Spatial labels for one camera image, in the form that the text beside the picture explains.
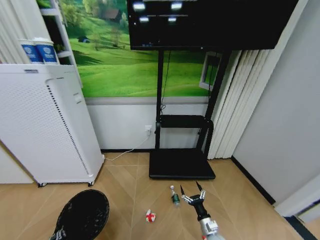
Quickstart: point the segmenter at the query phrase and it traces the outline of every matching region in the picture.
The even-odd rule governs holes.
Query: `house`
[[[90,43],[90,39],[87,38],[86,36],[79,36],[79,37],[78,37],[78,42],[79,42],[79,43],[86,43],[86,44],[88,44],[88,43]]]
[[[122,12],[117,8],[108,8],[104,13],[104,19],[119,23]]]

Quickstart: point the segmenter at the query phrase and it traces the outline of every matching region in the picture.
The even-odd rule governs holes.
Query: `cup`
[[[56,58],[56,52],[54,49],[54,43],[46,38],[34,38],[33,39],[35,46],[39,53],[41,54],[44,64],[56,65],[58,64]]]
[[[27,39],[20,39],[19,41],[32,64],[44,64],[44,60],[36,48],[34,41]]]

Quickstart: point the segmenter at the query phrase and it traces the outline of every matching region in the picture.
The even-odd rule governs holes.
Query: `vertical blind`
[[[0,62],[30,64],[20,40],[50,39],[35,0],[0,1]]]
[[[213,112],[208,159],[232,156],[307,2],[298,1],[274,49],[232,53]]]

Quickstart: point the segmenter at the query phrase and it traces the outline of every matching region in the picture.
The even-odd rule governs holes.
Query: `television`
[[[273,49],[298,0],[127,0],[132,50]]]

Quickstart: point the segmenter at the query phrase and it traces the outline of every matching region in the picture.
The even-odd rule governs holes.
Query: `wooden floor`
[[[320,239],[320,217],[304,225],[317,239]]]
[[[119,153],[108,153],[114,158]],[[171,202],[170,185],[198,192],[194,181],[149,179],[149,154],[127,153],[106,161],[93,188],[110,202],[110,214],[98,240],[200,240],[193,207]],[[216,179],[200,181],[204,206],[226,240],[298,240],[295,230],[260,195],[231,160],[212,160]],[[47,240],[67,201],[87,184],[0,185],[0,239]],[[154,223],[145,221],[148,209]]]

